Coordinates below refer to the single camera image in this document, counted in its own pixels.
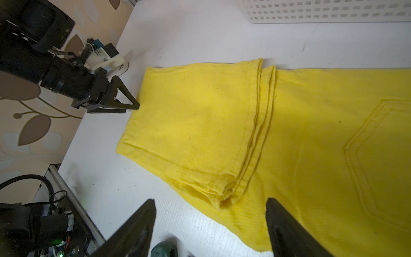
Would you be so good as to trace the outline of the yellow trousers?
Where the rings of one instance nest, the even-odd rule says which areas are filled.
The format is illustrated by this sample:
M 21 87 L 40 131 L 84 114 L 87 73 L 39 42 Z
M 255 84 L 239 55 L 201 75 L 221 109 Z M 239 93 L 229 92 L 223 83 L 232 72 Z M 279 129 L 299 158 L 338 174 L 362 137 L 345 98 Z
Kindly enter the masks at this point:
M 336 257 L 411 254 L 410 69 L 149 67 L 116 152 L 250 248 L 276 199 Z

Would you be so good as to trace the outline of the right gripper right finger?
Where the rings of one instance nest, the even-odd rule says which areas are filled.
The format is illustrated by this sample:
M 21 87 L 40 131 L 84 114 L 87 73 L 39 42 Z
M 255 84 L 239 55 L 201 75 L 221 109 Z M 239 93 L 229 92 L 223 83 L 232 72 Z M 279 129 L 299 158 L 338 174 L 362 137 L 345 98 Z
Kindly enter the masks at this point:
M 275 257 L 332 256 L 277 199 L 268 199 L 265 219 Z

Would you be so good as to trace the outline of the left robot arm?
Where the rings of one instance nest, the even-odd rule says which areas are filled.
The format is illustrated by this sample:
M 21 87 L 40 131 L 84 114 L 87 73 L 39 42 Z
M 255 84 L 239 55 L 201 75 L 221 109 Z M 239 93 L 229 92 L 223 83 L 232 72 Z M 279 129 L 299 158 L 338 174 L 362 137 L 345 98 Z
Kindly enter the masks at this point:
M 120 79 L 128 63 L 114 45 L 87 39 L 62 50 L 75 22 L 48 1 L 1 2 L 1 71 L 72 99 L 91 114 L 123 114 L 140 105 Z

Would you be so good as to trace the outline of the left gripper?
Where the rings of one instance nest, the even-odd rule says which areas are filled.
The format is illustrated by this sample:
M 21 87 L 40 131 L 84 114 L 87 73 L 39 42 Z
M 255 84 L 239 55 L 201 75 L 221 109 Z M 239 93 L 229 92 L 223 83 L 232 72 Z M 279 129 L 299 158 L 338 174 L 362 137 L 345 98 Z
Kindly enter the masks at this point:
M 113 76 L 109 82 L 107 73 L 104 68 L 98 68 L 94 74 L 84 72 L 56 57 L 52 59 L 40 86 L 73 99 L 73 107 L 88 108 L 89 114 L 124 114 L 126 110 L 138 110 L 139 102 L 120 77 Z

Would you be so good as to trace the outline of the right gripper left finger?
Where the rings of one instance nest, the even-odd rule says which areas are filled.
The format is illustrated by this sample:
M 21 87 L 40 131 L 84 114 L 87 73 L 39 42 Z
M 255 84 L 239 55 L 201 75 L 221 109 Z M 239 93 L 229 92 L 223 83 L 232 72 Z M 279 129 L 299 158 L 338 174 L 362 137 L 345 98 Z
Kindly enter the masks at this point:
M 155 200 L 148 199 L 92 256 L 147 257 L 155 220 Z

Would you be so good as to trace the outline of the white plastic basket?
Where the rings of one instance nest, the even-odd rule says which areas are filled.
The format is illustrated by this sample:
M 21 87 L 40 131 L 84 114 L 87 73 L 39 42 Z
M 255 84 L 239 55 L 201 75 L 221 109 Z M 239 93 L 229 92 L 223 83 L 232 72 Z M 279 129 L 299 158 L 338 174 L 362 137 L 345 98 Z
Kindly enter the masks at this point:
M 410 1 L 244 0 L 238 1 L 253 24 L 410 22 Z

